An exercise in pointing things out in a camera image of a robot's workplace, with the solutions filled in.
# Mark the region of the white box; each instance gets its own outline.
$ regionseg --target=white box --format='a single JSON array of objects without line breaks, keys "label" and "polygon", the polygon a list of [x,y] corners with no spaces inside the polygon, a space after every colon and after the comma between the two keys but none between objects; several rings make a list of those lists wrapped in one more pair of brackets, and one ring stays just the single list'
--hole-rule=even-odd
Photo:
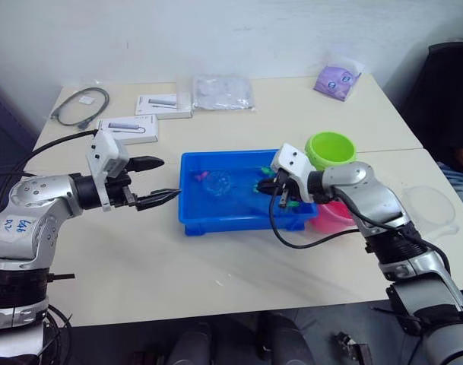
[{"label": "white box", "polygon": [[151,94],[140,95],[135,110],[136,116],[154,114],[158,119],[191,118],[191,94]]},{"label": "white box", "polygon": [[123,144],[158,141],[158,120],[151,116],[124,116],[98,120],[98,128],[110,131]]}]

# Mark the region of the person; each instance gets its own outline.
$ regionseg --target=person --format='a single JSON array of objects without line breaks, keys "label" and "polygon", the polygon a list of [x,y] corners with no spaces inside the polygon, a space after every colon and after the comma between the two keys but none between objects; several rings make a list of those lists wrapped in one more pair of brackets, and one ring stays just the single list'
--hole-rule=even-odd
[{"label": "person", "polygon": [[400,114],[463,201],[463,42],[429,48]]}]

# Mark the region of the white table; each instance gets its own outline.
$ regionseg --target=white table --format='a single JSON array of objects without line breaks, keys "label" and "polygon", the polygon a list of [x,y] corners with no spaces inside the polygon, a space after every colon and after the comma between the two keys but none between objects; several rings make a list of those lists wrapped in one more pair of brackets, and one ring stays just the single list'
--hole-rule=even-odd
[{"label": "white table", "polygon": [[[362,152],[358,160],[373,165],[378,177],[399,196],[409,186],[430,186],[446,195],[456,211],[456,235],[444,236],[434,243],[444,249],[450,258],[452,274],[463,288],[463,204],[444,178],[429,154],[421,149],[392,107],[384,102],[369,118],[359,118],[363,104],[361,92],[382,102],[384,96],[376,89],[371,77],[361,79],[357,94],[346,103],[321,97],[324,107],[316,101],[311,104],[323,116],[338,117],[338,110],[349,109],[350,119],[331,119],[331,124],[316,122],[309,134],[323,129],[343,132],[357,143],[360,151],[386,149],[400,151]],[[260,80],[254,83],[258,110],[253,113],[196,113],[193,119],[160,121],[160,141],[156,144],[129,146],[132,156],[154,154],[166,160],[158,169],[133,175],[132,189],[145,194],[153,189],[177,187],[179,184],[179,157],[183,151],[217,149],[278,148],[289,141],[302,147],[306,130],[301,123],[313,119],[299,114],[288,122],[272,116],[285,113],[276,103],[279,91],[292,93],[298,85],[309,85],[309,79]],[[149,86],[137,85],[138,91]],[[165,92],[166,87],[154,90]],[[130,115],[134,109],[127,93],[119,89],[119,97],[105,116]],[[68,95],[62,92],[62,98]],[[371,128],[373,137],[361,135],[350,120]],[[389,120],[390,135],[374,129],[375,122]],[[239,141],[231,133],[242,131],[241,123],[252,123],[248,138]],[[281,129],[262,130],[266,124]],[[72,129],[48,122],[39,144],[67,135]],[[35,173],[87,173],[84,153],[89,139],[67,143],[53,148],[34,159],[27,171]],[[296,243],[306,243],[317,236],[311,232],[285,233]],[[293,250],[280,245],[270,231],[243,231],[209,233],[187,237],[177,219],[177,200],[161,207],[137,212],[132,208],[118,208],[104,214],[100,209],[87,211],[82,217],[67,221],[59,233],[53,272],[74,272],[76,279],[60,281],[49,286],[50,300],[66,313],[74,313],[75,325],[101,325],[234,313],[263,309],[350,303],[386,298],[388,282],[377,267],[374,255],[367,255],[361,235],[354,233],[325,243],[314,249]]]}]

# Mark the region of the robotic arm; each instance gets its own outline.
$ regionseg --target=robotic arm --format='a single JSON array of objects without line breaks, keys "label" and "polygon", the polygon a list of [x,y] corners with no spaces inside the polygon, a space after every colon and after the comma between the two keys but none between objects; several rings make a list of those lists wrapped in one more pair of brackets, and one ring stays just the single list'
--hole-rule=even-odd
[{"label": "robotic arm", "polygon": [[[128,205],[140,211],[162,205],[180,193],[178,189],[157,190],[143,197],[132,193],[128,172],[150,170],[163,161],[129,158],[125,147],[104,130],[94,137],[87,161],[90,176],[34,176],[19,182],[0,213],[0,329],[27,328],[0,332],[0,356],[38,354],[41,350],[43,328],[33,327],[46,315],[47,283],[68,278],[49,273],[59,228],[66,220],[97,207],[109,211],[112,206]],[[33,341],[28,349],[6,345],[23,344],[34,336],[39,341]]]},{"label": "robotic arm", "polygon": [[305,202],[340,199],[348,207],[366,251],[374,253],[399,324],[423,336],[432,365],[463,364],[463,296],[446,267],[423,241],[395,194],[376,178],[371,166],[353,162],[316,171],[307,156],[289,144],[276,153],[273,182],[258,190]]}]

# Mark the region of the black cable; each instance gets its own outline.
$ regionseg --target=black cable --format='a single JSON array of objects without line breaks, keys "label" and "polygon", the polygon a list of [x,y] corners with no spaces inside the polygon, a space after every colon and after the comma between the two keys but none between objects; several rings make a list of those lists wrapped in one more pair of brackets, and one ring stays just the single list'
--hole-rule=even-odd
[{"label": "black cable", "polygon": [[69,361],[71,360],[72,356],[72,326],[69,322],[69,319],[62,313],[60,310],[55,308],[52,304],[49,304],[49,309],[52,310],[64,323],[65,327],[67,328],[67,337],[68,337],[68,345],[67,345],[67,353],[65,355],[63,365],[68,365]]},{"label": "black cable", "polygon": [[[49,148],[51,148],[51,147],[53,147],[53,146],[55,146],[57,144],[61,144],[63,142],[71,141],[71,140],[76,139],[76,138],[84,137],[86,135],[95,135],[96,133],[97,133],[97,129],[91,129],[90,131],[79,132],[79,133],[76,133],[74,135],[66,135],[65,137],[56,139],[55,141],[51,141],[51,142],[37,148],[36,150],[33,150],[26,157],[22,158],[17,163],[17,165],[15,165],[15,167],[13,169],[11,169],[11,172],[13,172],[13,173],[20,172],[23,169],[23,167],[25,167],[25,164],[27,163],[27,161],[29,161],[31,158],[35,157],[39,153],[44,152],[45,150],[47,150],[47,149],[49,149]],[[5,181],[2,183],[2,187],[0,188],[0,211],[1,211],[1,207],[2,207],[3,198],[5,197],[5,194],[7,193],[8,186],[10,185],[12,179],[13,179],[13,176],[7,177],[5,179]]]},{"label": "black cable", "polygon": [[51,359],[50,363],[54,363],[54,360],[55,359],[58,359],[59,362],[57,364],[60,363],[60,358],[61,358],[61,351],[62,351],[62,345],[61,345],[61,338],[59,336],[59,327],[57,326],[57,322],[55,321],[54,317],[52,316],[52,314],[50,314],[49,312],[47,312],[46,314],[46,318],[47,320],[49,321],[50,325],[52,326],[53,330],[55,331],[55,334],[54,334],[54,338],[55,338],[55,345],[56,345],[56,348],[55,348],[55,355],[53,356],[53,358]]},{"label": "black cable", "polygon": [[[96,91],[98,93],[101,93],[104,96],[104,103],[103,105],[99,108],[97,112],[95,112],[92,116],[88,116],[86,119],[83,119],[79,122],[74,122],[74,123],[66,123],[61,121],[60,114],[61,110],[64,106],[66,106],[68,103],[70,103],[73,99],[76,97],[79,97],[82,94],[87,93],[88,91]],[[100,115],[108,106],[109,104],[109,94],[102,88],[100,87],[88,87],[86,89],[80,90],[77,93],[72,94],[70,97],[68,97],[66,100],[62,102],[61,105],[57,106],[52,114],[50,115],[50,119],[55,119],[57,122],[61,123],[62,125],[66,126],[74,126],[76,125],[79,129],[86,129],[89,123],[91,123],[98,115]]]},{"label": "black cable", "polygon": [[[358,211],[358,209],[356,208],[356,205],[351,201],[349,196],[344,194],[340,189],[335,189],[335,193],[339,198],[341,198],[343,203],[345,203],[345,205],[350,210],[350,212],[353,213],[354,215],[356,215],[362,221],[370,223],[375,227],[383,228],[384,230],[396,230],[396,228],[394,228],[392,226],[389,226],[387,224],[383,224],[383,223],[374,221],[373,219],[368,218],[368,217],[364,216],[363,214],[361,214]],[[415,236],[408,236],[408,235],[403,234],[403,237],[405,237],[406,240],[409,240],[409,241],[411,241],[413,243],[416,243],[418,245],[421,245],[421,246],[428,247],[431,250],[433,250],[434,252],[437,252],[437,254],[441,257],[442,263],[444,264],[444,268],[446,269],[446,271],[449,274],[451,274],[451,265],[449,264],[449,259],[448,259],[447,255],[444,253],[444,251],[442,251],[439,247],[433,245],[430,242],[427,242],[426,240],[423,240],[421,238],[417,238]]]},{"label": "black cable", "polygon": [[24,171],[20,173],[9,172],[9,173],[0,173],[0,177],[2,176],[25,176],[25,177],[32,177],[35,176],[32,173],[25,173]]},{"label": "black cable", "polygon": [[270,205],[268,206],[268,216],[270,218],[270,225],[271,229],[274,231],[275,236],[278,238],[280,242],[282,242],[285,246],[290,247],[291,249],[310,249],[311,247],[320,245],[321,243],[324,243],[326,241],[332,240],[333,238],[343,236],[344,234],[348,233],[354,233],[354,232],[360,232],[359,230],[344,230],[342,232],[338,232],[335,234],[332,234],[330,236],[321,238],[320,240],[317,240],[312,243],[307,243],[306,245],[293,245],[292,243],[286,241],[278,232],[277,225],[275,223],[275,218],[274,218],[274,205],[275,205],[275,199],[277,198],[278,194],[278,187],[275,188],[273,195],[271,196],[270,199]]},{"label": "black cable", "polygon": [[417,350],[420,347],[420,344],[422,343],[422,337],[419,337],[419,341],[415,344],[414,349],[412,350],[411,357],[408,359],[407,365],[412,365],[412,362],[414,361],[415,354],[417,353]]}]

